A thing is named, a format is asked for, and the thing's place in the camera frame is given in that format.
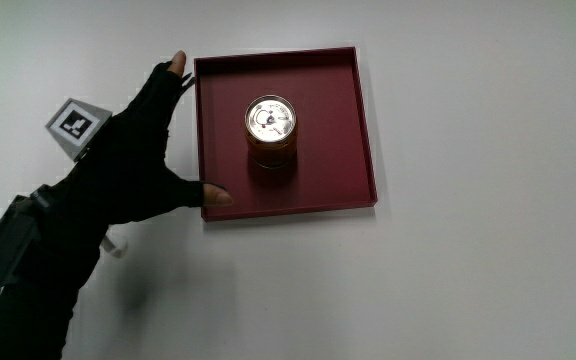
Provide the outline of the person's left hand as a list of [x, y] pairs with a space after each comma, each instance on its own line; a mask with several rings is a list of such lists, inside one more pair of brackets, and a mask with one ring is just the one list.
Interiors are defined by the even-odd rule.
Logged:
[[155, 66], [68, 176], [54, 185], [49, 215], [81, 226], [138, 222], [179, 207], [230, 206], [222, 186], [180, 178], [166, 163], [169, 125], [187, 89], [186, 54]]

